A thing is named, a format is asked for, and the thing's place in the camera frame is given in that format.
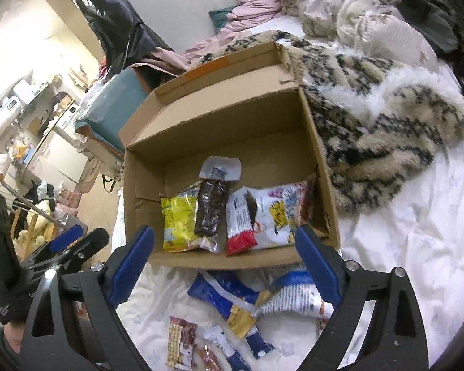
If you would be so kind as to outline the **person's left hand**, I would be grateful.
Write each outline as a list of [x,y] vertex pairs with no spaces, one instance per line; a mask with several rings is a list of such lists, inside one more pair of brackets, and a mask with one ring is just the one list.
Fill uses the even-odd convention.
[[8,345],[16,354],[20,354],[25,323],[20,321],[9,322],[4,326],[3,331]]

